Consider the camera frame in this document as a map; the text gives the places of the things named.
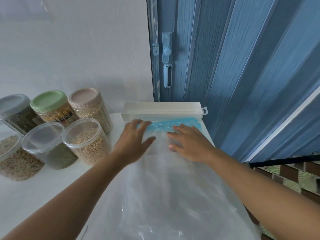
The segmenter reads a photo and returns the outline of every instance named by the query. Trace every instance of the blue plastic film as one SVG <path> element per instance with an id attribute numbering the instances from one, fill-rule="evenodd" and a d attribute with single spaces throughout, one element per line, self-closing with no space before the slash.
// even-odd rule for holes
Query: blue plastic film
<path id="1" fill-rule="evenodd" d="M 146 131 L 147 132 L 152 132 L 152 131 L 172 132 L 174 131 L 174 129 L 172 129 L 174 125 L 179 126 L 181 124 L 184 124 L 189 127 L 194 126 L 201 131 L 201 124 L 195 118 L 181 118 L 181 119 L 170 120 L 170 121 L 153 122 L 151 125 L 149 125 L 146 128 Z"/>

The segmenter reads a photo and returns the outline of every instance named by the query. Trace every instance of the label on jar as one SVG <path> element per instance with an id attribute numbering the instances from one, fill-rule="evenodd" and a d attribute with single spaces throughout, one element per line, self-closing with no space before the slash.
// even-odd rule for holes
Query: label on jar
<path id="1" fill-rule="evenodd" d="M 64 127 L 67 127 L 72 122 L 76 121 L 77 119 L 78 119 L 78 117 L 76 115 L 74 115 L 72 112 L 69 112 L 64 117 L 57 119 L 57 120 L 54 120 L 54 121 L 61 123 L 62 125 L 64 125 Z"/>
<path id="2" fill-rule="evenodd" d="M 36 117 L 34 117 L 32 119 L 32 121 L 36 124 L 36 125 L 41 125 L 44 123 L 44 121 L 41 119 L 41 117 L 39 115 L 37 115 Z"/>

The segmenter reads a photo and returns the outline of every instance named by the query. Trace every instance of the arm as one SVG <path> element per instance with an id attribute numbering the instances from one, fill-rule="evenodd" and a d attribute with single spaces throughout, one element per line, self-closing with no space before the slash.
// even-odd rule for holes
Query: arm
<path id="1" fill-rule="evenodd" d="M 170 148 L 212 168 L 278 240 L 319 239 L 318 204 L 234 160 L 215 148 L 197 128 L 173 128 L 180 133 L 168 136 L 183 147 L 173 144 Z"/>
<path id="2" fill-rule="evenodd" d="M 142 136 L 150 122 L 127 123 L 112 153 L 10 231 L 3 240 L 76 239 L 113 178 L 155 140 Z"/>

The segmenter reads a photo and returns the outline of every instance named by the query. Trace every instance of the plastic wrap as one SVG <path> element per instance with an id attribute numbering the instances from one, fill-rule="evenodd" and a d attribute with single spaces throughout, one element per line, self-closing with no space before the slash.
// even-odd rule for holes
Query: plastic wrap
<path id="1" fill-rule="evenodd" d="M 229 203 L 209 168 L 169 150 L 173 125 L 201 130 L 194 118 L 152 123 L 144 139 L 157 139 L 125 169 L 120 230 L 129 239 L 257 239 Z"/>

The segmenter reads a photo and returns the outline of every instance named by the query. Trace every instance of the plastic storage jar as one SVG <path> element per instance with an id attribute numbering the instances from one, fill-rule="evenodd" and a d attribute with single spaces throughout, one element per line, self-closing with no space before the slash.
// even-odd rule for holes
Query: plastic storage jar
<path id="1" fill-rule="evenodd" d="M 60 90 L 39 94 L 31 100 L 30 106 L 45 122 L 56 121 L 67 127 L 79 119 L 68 103 L 66 94 Z"/>
<path id="2" fill-rule="evenodd" d="M 77 161 L 78 157 L 62 142 L 64 126 L 48 122 L 26 134 L 22 148 L 53 169 L 63 169 Z"/>
<path id="3" fill-rule="evenodd" d="M 0 133 L 0 175 L 24 181 L 38 173 L 44 163 L 21 147 L 23 135 L 15 130 Z"/>
<path id="4" fill-rule="evenodd" d="M 111 120 L 101 93 L 94 88 L 84 88 L 69 96 L 69 103 L 80 119 L 96 119 L 107 134 L 112 128 Z"/>
<path id="5" fill-rule="evenodd" d="M 30 106 L 24 94 L 12 94 L 0 99 L 0 120 L 25 135 L 44 121 Z"/>
<path id="6" fill-rule="evenodd" d="M 110 152 L 106 134 L 99 122 L 92 118 L 74 122 L 64 131 L 62 140 L 88 165 L 94 165 Z"/>

